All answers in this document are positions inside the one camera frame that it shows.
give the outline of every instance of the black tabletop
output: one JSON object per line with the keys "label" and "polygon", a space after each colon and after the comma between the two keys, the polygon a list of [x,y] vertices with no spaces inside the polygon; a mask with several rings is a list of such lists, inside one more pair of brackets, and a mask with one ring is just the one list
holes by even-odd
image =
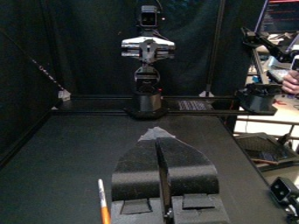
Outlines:
{"label": "black tabletop", "polygon": [[161,127],[215,164],[231,223],[286,223],[286,213],[218,117],[54,115],[0,171],[0,223],[102,223],[99,179],[111,205],[119,157],[149,129]]}

